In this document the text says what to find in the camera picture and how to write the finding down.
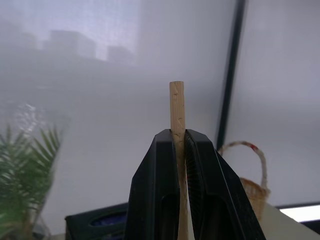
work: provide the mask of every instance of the wall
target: wall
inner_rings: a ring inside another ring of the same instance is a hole
[[[226,142],[247,140],[267,158],[272,205],[320,200],[320,2],[249,1]],[[260,182],[255,154],[224,155]]]
[[[233,11],[233,0],[0,2],[1,103],[71,118],[43,211],[53,234],[67,215],[128,201],[170,127],[170,81],[185,82],[186,126],[214,139]]]

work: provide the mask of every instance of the wooden dowel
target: wooden dowel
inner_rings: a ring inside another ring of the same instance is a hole
[[[185,157],[185,97],[184,82],[170,82],[171,132],[175,145],[177,173],[180,185],[178,240],[188,240],[188,197]]]

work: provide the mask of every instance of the basket handle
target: basket handle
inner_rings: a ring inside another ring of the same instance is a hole
[[[247,142],[247,141],[233,141],[226,145],[223,145],[219,150],[218,153],[222,156],[224,151],[230,147],[237,146],[237,145],[245,145],[249,148],[251,148],[260,158],[261,160],[261,166],[262,166],[262,179],[261,179],[261,187],[267,191],[269,191],[267,187],[267,163],[266,163],[266,157],[264,153],[254,144]]]

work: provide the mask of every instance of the fluorescent light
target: fluorescent light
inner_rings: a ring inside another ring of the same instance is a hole
[[[284,208],[280,211],[299,223],[320,220],[320,205]]]

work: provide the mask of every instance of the black box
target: black box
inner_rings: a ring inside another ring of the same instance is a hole
[[[66,240],[122,240],[128,203],[67,216]]]

